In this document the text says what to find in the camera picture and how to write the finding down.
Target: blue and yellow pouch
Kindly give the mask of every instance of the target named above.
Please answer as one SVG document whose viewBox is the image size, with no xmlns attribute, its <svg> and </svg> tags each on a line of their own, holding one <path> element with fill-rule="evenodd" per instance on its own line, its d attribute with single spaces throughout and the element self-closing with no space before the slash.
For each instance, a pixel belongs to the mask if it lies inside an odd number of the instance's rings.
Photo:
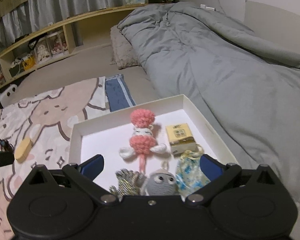
<svg viewBox="0 0 300 240">
<path fill-rule="evenodd" d="M 185 151 L 176 168 L 178 191 L 183 199 L 207 185 L 210 180 L 200 169 L 200 158 L 203 155 L 201 145 L 197 144 L 198 152 Z"/>
</svg>

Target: pink crocheted doll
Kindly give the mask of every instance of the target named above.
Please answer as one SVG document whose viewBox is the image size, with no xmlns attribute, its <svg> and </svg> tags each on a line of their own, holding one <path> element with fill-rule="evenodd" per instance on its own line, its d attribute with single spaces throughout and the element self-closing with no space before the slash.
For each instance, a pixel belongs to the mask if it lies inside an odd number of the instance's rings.
<svg viewBox="0 0 300 240">
<path fill-rule="evenodd" d="M 157 145 L 157 141 L 153 137 L 153 112 L 146 109 L 136 109 L 131 113 L 130 118 L 135 126 L 132 137 L 129 140 L 131 147 L 120 148 L 119 155 L 123 159 L 138 155 L 139 171 L 145 173 L 146 156 L 150 152 L 164 153 L 167 147 L 165 144 Z"/>
</svg>

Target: gray pillow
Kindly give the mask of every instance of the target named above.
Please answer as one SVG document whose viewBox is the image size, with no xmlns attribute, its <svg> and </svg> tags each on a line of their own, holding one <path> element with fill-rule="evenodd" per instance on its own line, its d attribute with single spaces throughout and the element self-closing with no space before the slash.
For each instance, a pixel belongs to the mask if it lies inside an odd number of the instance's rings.
<svg viewBox="0 0 300 240">
<path fill-rule="evenodd" d="M 140 66 L 137 54 L 130 42 L 118 30 L 117 25 L 111 28 L 110 38 L 114 52 L 114 61 L 118 69 Z"/>
</svg>

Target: white chair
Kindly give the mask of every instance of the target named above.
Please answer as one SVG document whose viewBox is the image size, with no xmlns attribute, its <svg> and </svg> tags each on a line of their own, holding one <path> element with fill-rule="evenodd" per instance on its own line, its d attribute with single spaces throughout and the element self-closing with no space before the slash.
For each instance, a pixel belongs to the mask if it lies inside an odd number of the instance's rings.
<svg viewBox="0 0 300 240">
<path fill-rule="evenodd" d="M 4 92 L 0 94 L 0 103 L 3 107 L 10 105 L 10 97 L 16 92 L 18 86 L 13 84 L 10 85 Z"/>
</svg>

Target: cartoon blanket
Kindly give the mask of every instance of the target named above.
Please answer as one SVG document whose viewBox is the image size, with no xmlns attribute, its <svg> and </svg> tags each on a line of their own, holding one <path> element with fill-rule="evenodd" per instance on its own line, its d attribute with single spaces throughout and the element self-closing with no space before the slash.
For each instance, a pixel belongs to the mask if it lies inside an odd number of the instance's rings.
<svg viewBox="0 0 300 240">
<path fill-rule="evenodd" d="M 0 139 L 7 139 L 15 148 L 25 137 L 34 143 L 23 163 L 15 161 L 0 168 L 0 240 L 13 237 L 6 209 L 31 169 L 37 164 L 61 169 L 68 163 L 73 125 L 109 112 L 105 77 L 83 80 L 0 109 Z"/>
</svg>

